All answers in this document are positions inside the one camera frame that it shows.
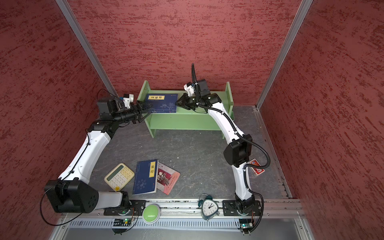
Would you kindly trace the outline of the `blue book Yijing yellow label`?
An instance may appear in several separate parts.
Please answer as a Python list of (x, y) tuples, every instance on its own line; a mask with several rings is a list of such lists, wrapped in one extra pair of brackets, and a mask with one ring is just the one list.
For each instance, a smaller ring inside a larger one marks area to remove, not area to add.
[(158, 165), (157, 159), (137, 163), (133, 195), (152, 194), (157, 191)]

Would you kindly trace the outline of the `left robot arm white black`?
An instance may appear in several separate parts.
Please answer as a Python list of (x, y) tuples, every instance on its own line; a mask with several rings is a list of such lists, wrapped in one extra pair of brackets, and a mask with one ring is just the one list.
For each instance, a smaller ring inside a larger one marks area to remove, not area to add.
[(56, 180), (47, 182), (44, 191), (56, 213), (88, 214), (99, 209), (127, 210), (127, 192), (100, 192), (89, 185), (93, 169), (104, 148), (123, 124), (141, 123), (150, 115), (151, 104), (132, 97), (115, 96), (98, 100), (99, 117), (86, 129), (80, 150)]

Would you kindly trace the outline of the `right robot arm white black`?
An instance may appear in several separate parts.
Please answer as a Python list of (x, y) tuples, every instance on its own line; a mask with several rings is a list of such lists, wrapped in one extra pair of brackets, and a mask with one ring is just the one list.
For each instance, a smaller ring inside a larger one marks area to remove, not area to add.
[(189, 82), (184, 85), (184, 89), (186, 92), (177, 100), (176, 105), (186, 110), (204, 109), (222, 131), (228, 144), (224, 157), (232, 166), (235, 178), (236, 209), (241, 215), (248, 214), (256, 203), (254, 195), (250, 192), (249, 173), (245, 169), (252, 151), (252, 137), (236, 126), (221, 98), (218, 94), (211, 93), (205, 80)]

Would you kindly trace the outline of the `green wooden two-tier shelf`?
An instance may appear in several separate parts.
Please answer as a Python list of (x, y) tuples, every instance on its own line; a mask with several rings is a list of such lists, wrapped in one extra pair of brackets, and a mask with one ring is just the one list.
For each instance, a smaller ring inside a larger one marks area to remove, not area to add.
[[(151, 90), (149, 82), (144, 81), (138, 96), (138, 100), (145, 101), (147, 99), (147, 94), (178, 94), (178, 97), (181, 97), (183, 93), (185, 93), (184, 90)], [(225, 91), (213, 91), (212, 93), (218, 94), (227, 113), (232, 118), (232, 120), (234, 120), (234, 99), (230, 82), (226, 83)], [(152, 138), (155, 137), (156, 130), (221, 131), (214, 119), (208, 114), (199, 114), (194, 111), (187, 111), (179, 107), (177, 107), (176, 113), (151, 114), (145, 119), (145, 123)]]

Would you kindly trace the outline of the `cream yellow calculator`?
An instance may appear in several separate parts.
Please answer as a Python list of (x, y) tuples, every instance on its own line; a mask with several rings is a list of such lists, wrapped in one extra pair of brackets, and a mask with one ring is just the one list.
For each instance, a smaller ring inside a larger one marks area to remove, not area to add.
[(135, 173), (125, 164), (118, 164), (105, 177), (104, 181), (113, 191), (121, 191), (135, 176)]

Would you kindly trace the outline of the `red magazine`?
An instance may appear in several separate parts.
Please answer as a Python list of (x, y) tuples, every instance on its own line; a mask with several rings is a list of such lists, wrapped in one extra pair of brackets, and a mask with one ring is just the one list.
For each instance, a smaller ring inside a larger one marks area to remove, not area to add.
[(158, 163), (157, 189), (169, 195), (180, 177), (180, 173), (170, 167)]

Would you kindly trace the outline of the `green round push button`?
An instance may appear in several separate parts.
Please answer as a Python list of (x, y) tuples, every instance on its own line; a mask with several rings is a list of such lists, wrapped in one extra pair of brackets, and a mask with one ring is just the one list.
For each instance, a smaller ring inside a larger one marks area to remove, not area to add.
[(156, 223), (161, 215), (161, 209), (157, 204), (150, 204), (145, 207), (142, 213), (143, 221), (148, 224)]

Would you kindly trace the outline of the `teal triangular alarm clock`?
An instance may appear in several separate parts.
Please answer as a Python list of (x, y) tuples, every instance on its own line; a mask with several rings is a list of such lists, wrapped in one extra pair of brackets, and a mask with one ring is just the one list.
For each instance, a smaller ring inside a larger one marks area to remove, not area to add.
[(215, 202), (213, 197), (208, 194), (202, 194), (199, 197), (198, 207), (201, 210), (202, 218), (205, 221), (208, 221), (220, 214), (218, 203)]

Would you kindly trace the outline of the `left small circuit board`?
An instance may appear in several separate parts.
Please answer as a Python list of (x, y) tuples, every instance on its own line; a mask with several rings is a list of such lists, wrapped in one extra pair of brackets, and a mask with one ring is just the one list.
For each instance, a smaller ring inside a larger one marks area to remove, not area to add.
[(129, 219), (115, 219), (112, 225), (114, 234), (122, 234), (127, 232), (131, 227), (132, 221)]

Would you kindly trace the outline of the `small circuit board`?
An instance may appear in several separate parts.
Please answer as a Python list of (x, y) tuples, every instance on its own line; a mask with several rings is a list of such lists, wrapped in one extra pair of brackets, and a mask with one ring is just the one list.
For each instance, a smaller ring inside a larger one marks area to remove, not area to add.
[(132, 221), (129, 219), (115, 219), (112, 225), (114, 234), (122, 234), (127, 232), (131, 227)]
[(239, 219), (239, 230), (244, 235), (250, 234), (254, 228), (254, 223), (253, 219)]

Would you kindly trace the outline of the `right small circuit board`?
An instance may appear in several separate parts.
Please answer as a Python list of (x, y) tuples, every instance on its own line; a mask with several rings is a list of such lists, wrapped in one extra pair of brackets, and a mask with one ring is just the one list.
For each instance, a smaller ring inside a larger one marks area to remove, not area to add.
[(239, 219), (239, 230), (244, 235), (250, 234), (254, 228), (254, 223), (253, 219)]

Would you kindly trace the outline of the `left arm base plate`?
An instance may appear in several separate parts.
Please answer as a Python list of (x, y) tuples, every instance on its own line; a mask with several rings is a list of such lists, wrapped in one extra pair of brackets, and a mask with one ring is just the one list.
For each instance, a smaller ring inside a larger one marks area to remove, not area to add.
[(146, 207), (146, 200), (130, 200), (127, 207), (114, 207), (104, 209), (104, 216), (142, 216)]

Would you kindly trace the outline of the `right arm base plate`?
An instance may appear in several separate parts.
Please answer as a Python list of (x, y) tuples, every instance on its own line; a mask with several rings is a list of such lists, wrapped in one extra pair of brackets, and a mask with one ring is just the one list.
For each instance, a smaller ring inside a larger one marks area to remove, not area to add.
[(222, 203), (225, 216), (260, 216), (262, 210), (261, 202), (254, 199), (223, 200)]

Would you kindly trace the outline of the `aluminium front rail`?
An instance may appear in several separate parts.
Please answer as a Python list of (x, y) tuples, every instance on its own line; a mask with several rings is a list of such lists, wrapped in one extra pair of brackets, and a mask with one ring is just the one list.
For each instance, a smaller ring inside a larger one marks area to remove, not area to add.
[[(146, 206), (157, 204), (161, 209), (161, 218), (198, 218), (202, 217), (198, 207), (198, 199), (147, 199)], [(94, 210), (89, 214), (82, 214), (80, 218), (128, 218), (126, 216), (105, 215), (104, 210)], [(297, 199), (265, 199), (264, 219), (306, 219), (307, 215), (300, 200)]]

